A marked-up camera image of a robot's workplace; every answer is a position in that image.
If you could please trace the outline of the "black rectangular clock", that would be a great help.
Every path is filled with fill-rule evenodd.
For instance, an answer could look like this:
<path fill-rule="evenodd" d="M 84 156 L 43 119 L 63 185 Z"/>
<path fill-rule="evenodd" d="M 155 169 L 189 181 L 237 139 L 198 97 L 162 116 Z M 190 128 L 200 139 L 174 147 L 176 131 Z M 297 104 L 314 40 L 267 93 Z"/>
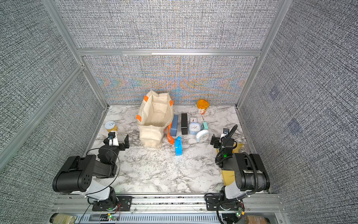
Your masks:
<path fill-rule="evenodd" d="M 181 114 L 181 133 L 182 135 L 188 134 L 188 117 L 187 113 Z"/>

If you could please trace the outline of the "light blue round alarm clock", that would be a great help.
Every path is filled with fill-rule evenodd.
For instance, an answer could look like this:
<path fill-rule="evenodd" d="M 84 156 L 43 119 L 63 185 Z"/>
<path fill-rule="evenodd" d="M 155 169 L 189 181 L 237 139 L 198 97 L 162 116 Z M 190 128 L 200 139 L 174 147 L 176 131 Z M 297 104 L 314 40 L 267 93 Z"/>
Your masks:
<path fill-rule="evenodd" d="M 191 122 L 188 126 L 189 134 L 196 135 L 201 131 L 201 124 L 197 122 Z"/>

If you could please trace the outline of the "bright blue plastic clock stand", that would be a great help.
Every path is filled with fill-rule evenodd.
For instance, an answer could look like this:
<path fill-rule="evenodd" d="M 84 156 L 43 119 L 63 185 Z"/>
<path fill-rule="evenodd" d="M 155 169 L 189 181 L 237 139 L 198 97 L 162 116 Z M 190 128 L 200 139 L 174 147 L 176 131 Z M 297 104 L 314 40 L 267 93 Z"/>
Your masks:
<path fill-rule="evenodd" d="M 181 141 L 181 136 L 178 136 L 175 141 L 174 141 L 174 145 L 175 145 L 175 154 L 177 156 L 182 155 L 182 141 Z"/>

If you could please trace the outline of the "large blue rectangular alarm clock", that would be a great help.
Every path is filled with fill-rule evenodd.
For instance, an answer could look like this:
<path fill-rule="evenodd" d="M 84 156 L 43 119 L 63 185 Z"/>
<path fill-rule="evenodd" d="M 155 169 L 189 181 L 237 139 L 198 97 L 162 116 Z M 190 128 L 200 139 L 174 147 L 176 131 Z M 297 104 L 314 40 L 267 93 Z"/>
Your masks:
<path fill-rule="evenodd" d="M 178 115 L 175 114 L 170 127 L 170 135 L 172 137 L 176 137 L 177 130 L 178 130 Z"/>

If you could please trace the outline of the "small clear alarm clock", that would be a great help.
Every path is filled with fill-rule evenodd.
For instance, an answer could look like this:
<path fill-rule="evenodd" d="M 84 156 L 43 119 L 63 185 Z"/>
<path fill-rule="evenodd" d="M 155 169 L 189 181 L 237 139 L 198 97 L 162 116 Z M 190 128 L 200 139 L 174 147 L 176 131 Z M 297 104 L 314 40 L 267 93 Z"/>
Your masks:
<path fill-rule="evenodd" d="M 196 117 L 190 117 L 190 123 L 197 123 Z"/>

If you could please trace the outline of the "mint green cube clock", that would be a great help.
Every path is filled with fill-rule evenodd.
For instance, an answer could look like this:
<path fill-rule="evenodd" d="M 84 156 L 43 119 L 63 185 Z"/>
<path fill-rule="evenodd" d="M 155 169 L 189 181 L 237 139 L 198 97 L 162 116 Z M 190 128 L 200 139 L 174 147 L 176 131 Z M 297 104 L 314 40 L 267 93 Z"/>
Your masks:
<path fill-rule="evenodd" d="M 201 124 L 201 129 L 202 129 L 202 130 L 208 130 L 208 124 L 207 124 L 207 122 L 202 122 L 202 124 Z"/>

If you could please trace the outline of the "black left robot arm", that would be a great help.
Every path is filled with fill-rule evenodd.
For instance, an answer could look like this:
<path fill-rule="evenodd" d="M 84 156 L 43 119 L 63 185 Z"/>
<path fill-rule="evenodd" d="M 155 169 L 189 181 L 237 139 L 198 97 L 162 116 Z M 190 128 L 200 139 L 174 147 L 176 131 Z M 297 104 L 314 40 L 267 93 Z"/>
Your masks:
<path fill-rule="evenodd" d="M 119 174 L 119 152 L 130 148 L 129 135 L 120 143 L 116 131 L 109 132 L 103 143 L 97 149 L 97 155 L 86 153 L 85 157 L 68 157 L 52 183 L 55 192 L 83 195 L 93 200 L 93 211 L 112 211 L 121 205 L 110 184 L 104 186 L 93 178 L 116 179 Z"/>

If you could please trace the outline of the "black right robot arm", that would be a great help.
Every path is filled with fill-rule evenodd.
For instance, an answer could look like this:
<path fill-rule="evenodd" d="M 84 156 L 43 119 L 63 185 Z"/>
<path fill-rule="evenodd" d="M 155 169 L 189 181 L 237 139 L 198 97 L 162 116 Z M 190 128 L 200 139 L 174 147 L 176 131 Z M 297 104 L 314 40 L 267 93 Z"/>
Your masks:
<path fill-rule="evenodd" d="M 233 171 L 234 181 L 225 185 L 220 193 L 209 194 L 208 204 L 211 204 L 211 200 L 221 204 L 235 202 L 270 188 L 270 179 L 260 156 L 234 152 L 238 143 L 232 136 L 237 127 L 234 125 L 230 130 L 223 129 L 220 137 L 212 136 L 210 144 L 218 149 L 215 164 L 222 171 Z"/>

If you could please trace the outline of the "cream canvas bag orange handles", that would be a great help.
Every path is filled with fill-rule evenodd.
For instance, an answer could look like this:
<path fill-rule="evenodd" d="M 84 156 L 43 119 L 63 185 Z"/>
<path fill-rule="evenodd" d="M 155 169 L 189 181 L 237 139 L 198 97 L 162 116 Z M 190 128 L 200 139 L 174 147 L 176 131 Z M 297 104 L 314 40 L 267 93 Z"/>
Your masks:
<path fill-rule="evenodd" d="M 136 116 L 142 145 L 161 148 L 165 130 L 173 118 L 173 100 L 170 94 L 149 91 L 144 96 Z"/>

